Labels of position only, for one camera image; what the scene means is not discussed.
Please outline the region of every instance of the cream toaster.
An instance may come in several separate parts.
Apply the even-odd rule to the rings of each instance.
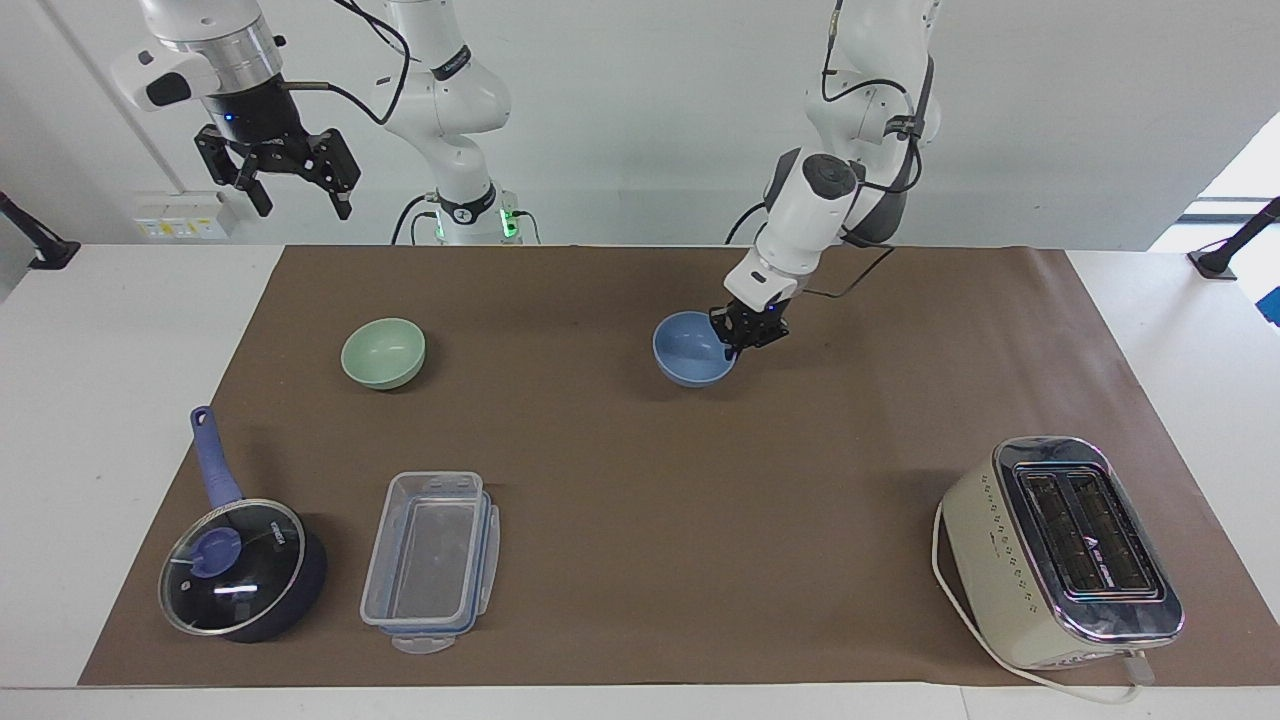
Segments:
[[[1001,443],[941,506],[982,638],[1027,670],[1171,643],[1184,615],[1115,471],[1069,437]]]

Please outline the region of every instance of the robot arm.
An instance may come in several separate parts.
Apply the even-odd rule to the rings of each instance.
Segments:
[[[511,117],[511,94],[472,58],[448,0],[389,0],[392,22],[416,60],[387,129],[408,141],[435,176],[449,243],[511,242],[518,232],[484,152],[466,135],[498,129]],[[388,96],[389,83],[378,92]]]
[[[769,222],[746,256],[724,275],[733,299],[710,311],[712,327],[732,360],[748,347],[764,347],[787,334],[782,319],[791,299],[818,269],[818,258],[840,234],[858,196],[849,163],[796,149],[781,159],[764,193]]]
[[[271,35],[257,0],[138,1],[154,38],[111,65],[124,95],[143,110],[198,97],[214,120],[195,138],[210,176],[246,192],[259,215],[271,211],[256,177],[265,172],[319,186],[347,219],[360,167],[340,132],[302,127],[280,74],[284,37]]]
[[[724,277],[730,304],[710,310],[726,357],[786,337],[782,313],[823,250],[881,243],[897,231],[913,173],[919,177],[919,142],[932,137],[925,128],[937,131],[928,41],[941,0],[856,1],[838,33],[855,69],[824,68],[809,92],[806,114],[823,149],[792,150],[778,161],[764,196],[768,224]],[[832,13],[828,64],[842,6],[837,0]]]

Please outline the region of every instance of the pan handle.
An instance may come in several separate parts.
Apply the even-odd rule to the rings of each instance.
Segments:
[[[218,437],[218,423],[214,421],[214,409],[202,405],[191,411],[191,430],[196,436],[196,460],[200,473],[205,477],[205,492],[214,507],[244,500],[244,493],[236,484],[227,457],[223,456],[223,441]]]

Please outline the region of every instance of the clear plastic food container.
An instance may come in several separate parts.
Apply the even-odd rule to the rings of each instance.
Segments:
[[[480,475],[397,475],[387,488],[360,618],[402,652],[452,646],[489,606],[499,538],[498,507]]]

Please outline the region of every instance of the table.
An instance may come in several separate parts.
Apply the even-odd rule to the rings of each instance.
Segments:
[[[1038,688],[927,684],[449,689],[70,689],[279,247],[87,246],[0,305],[0,714],[214,717],[1266,715],[1280,688],[1157,688],[1094,708]],[[1170,436],[1280,615],[1280,338],[1179,255],[1073,252]]]

